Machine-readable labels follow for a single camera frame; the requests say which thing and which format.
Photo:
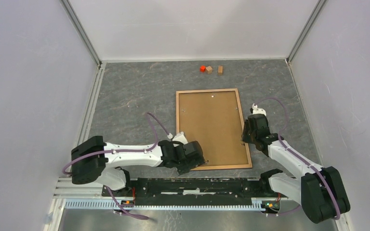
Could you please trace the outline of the tan wooden block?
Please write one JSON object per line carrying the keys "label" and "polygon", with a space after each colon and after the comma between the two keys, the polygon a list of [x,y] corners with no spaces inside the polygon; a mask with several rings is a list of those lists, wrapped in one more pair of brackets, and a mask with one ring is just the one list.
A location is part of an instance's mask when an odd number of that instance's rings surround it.
{"label": "tan wooden block", "polygon": [[218,75],[222,76],[224,73],[224,67],[222,65],[218,66]]}

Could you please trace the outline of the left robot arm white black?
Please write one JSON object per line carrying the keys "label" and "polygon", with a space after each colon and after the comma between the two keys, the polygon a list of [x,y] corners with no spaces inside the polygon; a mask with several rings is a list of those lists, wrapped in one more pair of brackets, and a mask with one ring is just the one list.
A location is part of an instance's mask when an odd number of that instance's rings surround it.
{"label": "left robot arm white black", "polygon": [[71,151],[71,163],[63,170],[75,185],[100,183],[126,196],[132,191],[127,166],[175,168],[179,175],[205,164],[201,145],[188,142],[184,133],[147,145],[119,145],[93,136]]}

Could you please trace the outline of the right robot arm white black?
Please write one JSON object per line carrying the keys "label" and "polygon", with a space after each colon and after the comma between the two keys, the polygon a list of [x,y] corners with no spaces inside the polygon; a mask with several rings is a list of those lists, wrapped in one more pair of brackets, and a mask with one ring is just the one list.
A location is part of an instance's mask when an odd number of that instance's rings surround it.
{"label": "right robot arm white black", "polygon": [[242,140],[253,144],[265,156],[277,161],[280,169],[260,175],[259,191],[264,196],[280,193],[301,206],[313,223],[339,219],[351,209],[340,172],[323,167],[293,149],[283,137],[270,131],[265,114],[253,113],[244,121]]}

